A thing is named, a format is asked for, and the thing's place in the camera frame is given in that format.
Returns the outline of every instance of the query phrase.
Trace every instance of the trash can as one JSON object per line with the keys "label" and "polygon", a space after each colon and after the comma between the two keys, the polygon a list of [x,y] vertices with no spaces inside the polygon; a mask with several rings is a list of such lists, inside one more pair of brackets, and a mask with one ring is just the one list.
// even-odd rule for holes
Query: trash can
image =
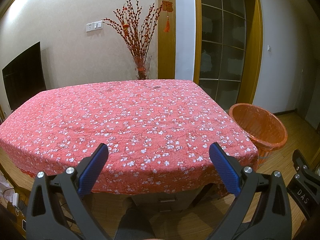
{"label": "trash can", "polygon": [[259,151],[258,168],[270,156],[270,152],[281,149],[288,139],[283,123],[269,111],[251,104],[235,104],[229,116],[246,131],[247,136]]}

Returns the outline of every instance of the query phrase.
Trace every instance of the glass door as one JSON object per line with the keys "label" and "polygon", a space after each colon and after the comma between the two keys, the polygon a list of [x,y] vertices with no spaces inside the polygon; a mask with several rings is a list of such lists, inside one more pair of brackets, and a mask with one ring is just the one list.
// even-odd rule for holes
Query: glass door
{"label": "glass door", "polygon": [[244,0],[201,0],[199,86],[225,111],[236,103],[246,41]]}

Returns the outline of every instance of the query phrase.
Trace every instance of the television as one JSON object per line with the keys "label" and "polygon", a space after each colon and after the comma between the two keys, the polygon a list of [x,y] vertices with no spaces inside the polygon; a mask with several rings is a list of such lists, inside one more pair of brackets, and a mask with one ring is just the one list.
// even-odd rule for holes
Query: television
{"label": "television", "polygon": [[5,91],[11,110],[46,90],[40,54],[40,42],[22,52],[3,70]]}

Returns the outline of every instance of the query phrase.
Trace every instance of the fu character decoration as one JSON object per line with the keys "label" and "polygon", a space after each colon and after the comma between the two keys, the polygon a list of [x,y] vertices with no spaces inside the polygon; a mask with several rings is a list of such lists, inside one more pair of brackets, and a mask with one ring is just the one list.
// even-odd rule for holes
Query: fu character decoration
{"label": "fu character decoration", "polygon": [[170,22],[169,22],[169,13],[173,12],[172,2],[170,1],[162,1],[162,10],[167,12],[167,24],[164,28],[164,32],[168,33],[170,31]]}

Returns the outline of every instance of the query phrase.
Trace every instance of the silver screw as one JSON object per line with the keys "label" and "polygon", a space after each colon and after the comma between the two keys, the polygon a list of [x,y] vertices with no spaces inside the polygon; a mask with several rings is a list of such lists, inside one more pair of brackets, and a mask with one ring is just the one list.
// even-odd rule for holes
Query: silver screw
{"label": "silver screw", "polygon": [[74,167],[69,167],[69,168],[66,169],[66,173],[67,174],[72,174],[74,171],[75,171]]}
{"label": "silver screw", "polygon": [[275,175],[276,177],[281,177],[281,172],[279,172],[279,171],[275,171],[274,173],[273,173],[273,175]]}
{"label": "silver screw", "polygon": [[245,166],[243,169],[244,169],[245,173],[251,173],[252,172],[252,168],[249,167],[249,166]]}
{"label": "silver screw", "polygon": [[44,176],[44,172],[43,171],[38,172],[38,174],[37,174],[38,178],[42,178],[43,176]]}

